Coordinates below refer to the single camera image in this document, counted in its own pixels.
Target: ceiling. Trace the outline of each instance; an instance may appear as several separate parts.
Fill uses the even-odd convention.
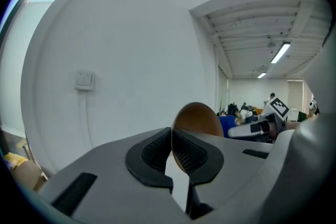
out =
[[[326,6],[295,0],[246,2],[206,16],[228,59],[233,78],[302,78],[330,26]],[[271,63],[284,41],[290,48]]]

